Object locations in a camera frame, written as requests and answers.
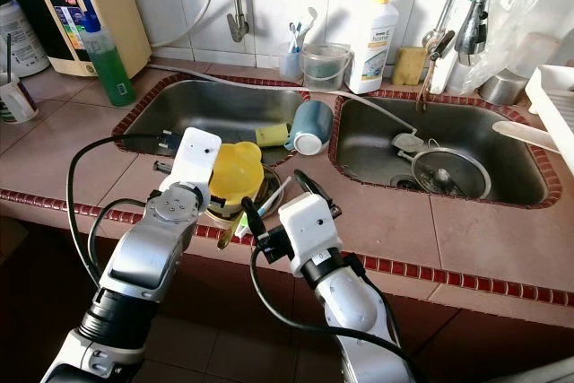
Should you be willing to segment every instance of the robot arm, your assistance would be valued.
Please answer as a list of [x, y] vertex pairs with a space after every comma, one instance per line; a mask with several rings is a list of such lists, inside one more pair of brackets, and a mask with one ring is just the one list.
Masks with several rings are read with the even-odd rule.
[[185, 132], [171, 174], [118, 242], [90, 309], [41, 383], [127, 382], [136, 374], [152, 319], [210, 202], [220, 146], [216, 135], [191, 127]]
[[[354, 329], [393, 343], [387, 329], [383, 299], [341, 255], [343, 243], [334, 222], [341, 210], [317, 183], [300, 171], [296, 170], [295, 175], [311, 193], [305, 193], [279, 209], [282, 228], [266, 232], [253, 206], [244, 200], [257, 246], [269, 263], [288, 256], [293, 275], [304, 277], [324, 305], [329, 326]], [[345, 382], [411, 381], [405, 362], [389, 350], [348, 336], [337, 339], [343, 354]]]

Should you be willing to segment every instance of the stainless steel sink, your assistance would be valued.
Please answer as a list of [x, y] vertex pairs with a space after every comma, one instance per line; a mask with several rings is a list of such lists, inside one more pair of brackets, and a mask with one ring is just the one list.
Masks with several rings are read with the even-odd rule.
[[[494, 132], [492, 124], [507, 118], [488, 109], [446, 103], [429, 103], [419, 113], [411, 100], [367, 98], [418, 129], [417, 135], [436, 139], [443, 147], [475, 157], [491, 176], [486, 199], [515, 205], [534, 205], [546, 198], [547, 187], [525, 144]], [[411, 163], [398, 157], [394, 136], [409, 132], [390, 118], [357, 101], [341, 108], [336, 163], [360, 181], [399, 186]]]
[[[261, 126], [290, 125], [302, 102], [302, 96], [295, 91], [252, 90], [222, 83], [180, 81], [163, 89], [126, 133], [161, 134], [167, 129], [183, 134], [192, 126], [232, 144], [251, 135], [255, 137], [255, 129]], [[143, 139], [126, 140], [124, 146], [134, 152], [175, 154], [175, 151]], [[282, 146], [263, 148], [263, 163], [273, 165], [287, 153]]]

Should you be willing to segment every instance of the yellow cup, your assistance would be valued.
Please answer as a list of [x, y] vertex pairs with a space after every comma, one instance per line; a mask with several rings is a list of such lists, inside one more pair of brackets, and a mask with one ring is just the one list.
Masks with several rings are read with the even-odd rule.
[[225, 198], [225, 213], [240, 211], [241, 199], [244, 196], [255, 198], [262, 182], [261, 150], [257, 145], [247, 142], [222, 144], [213, 166], [209, 191]]

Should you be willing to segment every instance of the green dish soap bottle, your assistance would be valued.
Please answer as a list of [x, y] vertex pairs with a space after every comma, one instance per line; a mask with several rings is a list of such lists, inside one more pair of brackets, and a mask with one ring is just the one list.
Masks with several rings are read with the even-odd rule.
[[101, 85], [115, 107], [135, 102], [135, 91], [127, 77], [116, 44], [106, 28], [92, 13], [85, 13], [80, 38], [96, 68]]

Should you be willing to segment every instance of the tiled countertop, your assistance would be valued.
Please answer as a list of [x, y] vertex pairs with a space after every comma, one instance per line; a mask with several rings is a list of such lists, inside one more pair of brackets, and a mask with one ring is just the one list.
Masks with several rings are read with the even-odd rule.
[[[208, 74], [278, 79], [276, 71], [154, 59]], [[145, 69], [134, 79], [138, 99], [173, 73]], [[39, 115], [23, 125], [0, 125], [0, 213], [67, 228], [65, 177], [70, 160], [86, 144], [109, 136], [132, 107], [112, 107], [99, 82], [48, 69], [24, 83], [39, 104]], [[392, 90], [414, 91], [413, 87]], [[330, 95], [311, 95], [331, 107]], [[524, 109], [518, 109], [526, 116]], [[528, 118], [535, 124], [535, 119]], [[370, 277], [387, 292], [445, 305], [574, 327], [574, 177], [561, 157], [547, 154], [562, 194], [553, 206], [522, 209], [429, 196], [352, 181], [335, 168], [326, 152], [296, 155], [275, 170], [282, 177], [296, 168], [318, 181], [342, 207], [337, 219], [346, 250], [364, 256]], [[105, 145], [78, 165], [75, 200], [88, 231], [96, 211], [119, 197], [145, 199], [163, 174], [152, 171], [159, 158], [121, 152]], [[285, 199], [300, 193], [288, 187]], [[127, 211], [138, 213], [132, 208]], [[130, 228], [105, 220], [101, 234], [120, 238]], [[269, 227], [276, 216], [266, 220]], [[188, 253], [246, 264], [249, 244], [217, 250], [216, 224], [203, 216]], [[287, 270], [288, 263], [273, 268]]]

